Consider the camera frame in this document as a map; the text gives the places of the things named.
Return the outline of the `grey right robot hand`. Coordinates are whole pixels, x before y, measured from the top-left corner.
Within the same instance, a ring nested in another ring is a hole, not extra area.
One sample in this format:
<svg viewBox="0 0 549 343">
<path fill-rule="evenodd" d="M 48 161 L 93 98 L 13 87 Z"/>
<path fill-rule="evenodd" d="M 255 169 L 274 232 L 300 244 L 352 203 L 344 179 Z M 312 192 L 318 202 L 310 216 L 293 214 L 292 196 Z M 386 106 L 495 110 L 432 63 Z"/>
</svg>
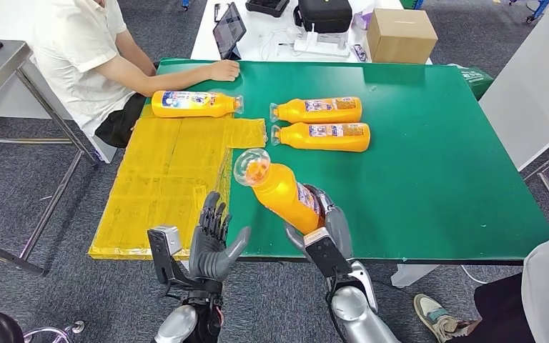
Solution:
<svg viewBox="0 0 549 343">
<path fill-rule="evenodd" d="M 345 259 L 353 258 L 352 237 L 342 209 L 323 190 L 310 184 L 304 184 L 304 186 L 315 196 L 320 204 L 320 209 L 325 214 L 325 223 L 322 224 L 322 227 L 327 228 L 328 234 L 343 257 Z M 304 254 L 308 261 L 312 262 L 312 258 L 306 252 L 303 236 L 287 222 L 284 223 L 284 227 L 289 241 Z"/>
</svg>

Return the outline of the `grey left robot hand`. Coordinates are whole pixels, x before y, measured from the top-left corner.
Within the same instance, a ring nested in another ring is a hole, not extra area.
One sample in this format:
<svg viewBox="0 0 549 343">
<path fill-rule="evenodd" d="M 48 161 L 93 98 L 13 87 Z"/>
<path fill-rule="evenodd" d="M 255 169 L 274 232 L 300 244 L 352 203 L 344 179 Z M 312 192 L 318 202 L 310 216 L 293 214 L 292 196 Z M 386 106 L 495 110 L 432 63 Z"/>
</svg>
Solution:
<svg viewBox="0 0 549 343">
<path fill-rule="evenodd" d="M 194 229 L 189 255 L 189 273 L 195 279 L 223 282 L 229 270 L 249 244 L 252 229 L 240 230 L 230 246 L 227 245 L 229 222 L 224 216 L 226 203 L 220 193 L 211 191 L 204 200 L 199 220 Z"/>
</svg>

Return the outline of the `person's right hand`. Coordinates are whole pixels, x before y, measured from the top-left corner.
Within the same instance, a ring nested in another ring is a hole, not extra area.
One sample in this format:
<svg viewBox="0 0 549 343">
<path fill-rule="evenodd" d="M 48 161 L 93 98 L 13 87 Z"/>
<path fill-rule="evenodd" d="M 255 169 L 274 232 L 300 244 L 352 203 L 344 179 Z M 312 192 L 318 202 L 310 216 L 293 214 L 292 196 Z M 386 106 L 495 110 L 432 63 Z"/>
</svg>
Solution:
<svg viewBox="0 0 549 343">
<path fill-rule="evenodd" d="M 240 65 L 231 60 L 216 61 L 207 67 L 207 74 L 213 81 L 234 81 L 240 75 Z"/>
</svg>

